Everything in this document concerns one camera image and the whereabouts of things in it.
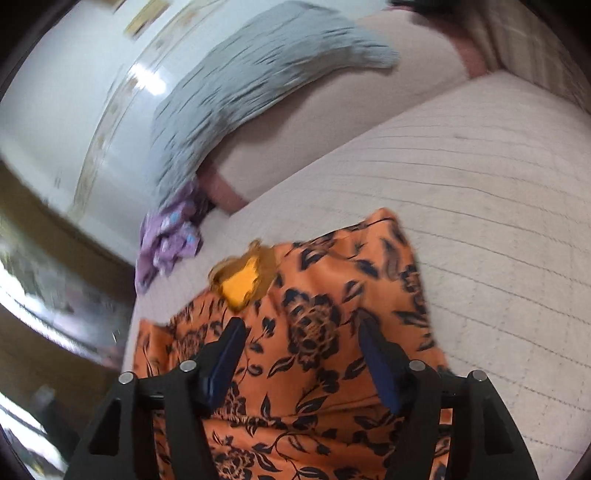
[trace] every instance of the purple cloth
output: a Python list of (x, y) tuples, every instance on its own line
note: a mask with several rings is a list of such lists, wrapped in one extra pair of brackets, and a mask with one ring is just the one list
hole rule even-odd
[(144, 294), (156, 274), (169, 275), (174, 264), (194, 257), (203, 239), (199, 224), (209, 202), (196, 178), (188, 181), (166, 207), (148, 213), (141, 226), (141, 244), (135, 263), (135, 291)]

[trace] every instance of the orange cloth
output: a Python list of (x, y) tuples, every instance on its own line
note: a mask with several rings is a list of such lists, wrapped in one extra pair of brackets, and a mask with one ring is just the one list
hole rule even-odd
[[(413, 252), (393, 213), (305, 243), (274, 247), (275, 281), (237, 314), (211, 291), (169, 326), (142, 321), (134, 371), (163, 374), (219, 337), (234, 315), (248, 339), (225, 405), (204, 421), (228, 480), (382, 479), (402, 419), (383, 407), (359, 349), (357, 322), (374, 317), (411, 359), (445, 369), (431, 335)], [(441, 413), (433, 479), (443, 479), (451, 414)], [(173, 478), (164, 419), (161, 476)]]

